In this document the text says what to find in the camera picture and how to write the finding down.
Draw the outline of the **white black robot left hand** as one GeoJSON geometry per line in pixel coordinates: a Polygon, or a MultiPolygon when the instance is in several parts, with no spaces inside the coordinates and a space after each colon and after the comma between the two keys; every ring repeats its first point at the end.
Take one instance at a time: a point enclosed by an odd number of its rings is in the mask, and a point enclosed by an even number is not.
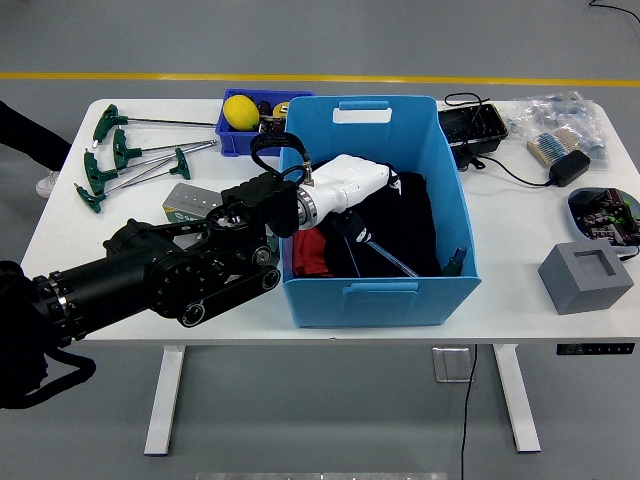
{"type": "Polygon", "coordinates": [[[361,157],[340,154],[314,168],[297,191],[299,229],[316,227],[329,213],[341,214],[383,187],[402,193],[394,169],[361,157]]]}

